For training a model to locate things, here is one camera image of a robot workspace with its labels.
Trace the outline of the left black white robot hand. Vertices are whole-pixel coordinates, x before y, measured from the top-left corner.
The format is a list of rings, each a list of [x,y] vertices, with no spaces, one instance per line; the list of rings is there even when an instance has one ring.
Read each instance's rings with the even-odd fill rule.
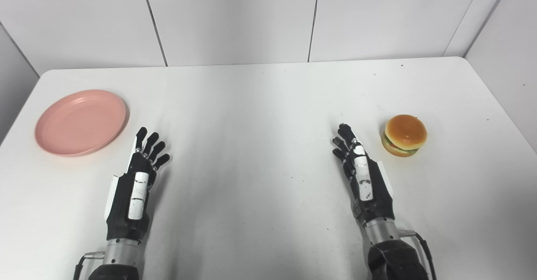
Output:
[[[140,243],[144,239],[150,222],[150,190],[159,169],[171,159],[169,154],[162,154],[165,147],[157,132],[148,135],[148,130],[141,127],[136,133],[127,171],[112,181],[111,199],[107,201],[107,240]]]

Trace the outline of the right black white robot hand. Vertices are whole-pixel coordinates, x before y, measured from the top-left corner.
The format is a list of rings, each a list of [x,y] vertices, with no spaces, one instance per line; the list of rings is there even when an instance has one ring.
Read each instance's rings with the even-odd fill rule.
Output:
[[[339,124],[337,133],[332,139],[336,145],[332,152],[341,161],[349,182],[355,219],[363,225],[375,219],[394,221],[393,198],[378,162],[370,158],[348,124]]]

